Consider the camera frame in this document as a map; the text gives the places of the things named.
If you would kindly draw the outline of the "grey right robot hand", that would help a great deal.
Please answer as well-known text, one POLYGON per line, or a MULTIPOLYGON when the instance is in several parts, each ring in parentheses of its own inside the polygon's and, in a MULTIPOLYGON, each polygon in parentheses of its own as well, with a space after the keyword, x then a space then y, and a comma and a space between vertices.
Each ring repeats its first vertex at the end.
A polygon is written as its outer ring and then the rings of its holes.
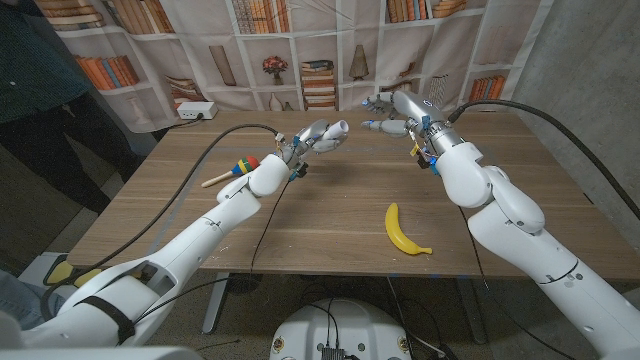
POLYGON ((440 156, 464 142, 446 124, 443 113, 429 100, 415 93, 401 90, 380 92, 366 98, 362 105, 375 114, 389 113, 385 120, 362 122, 363 128, 394 138, 422 138, 430 154, 440 156))

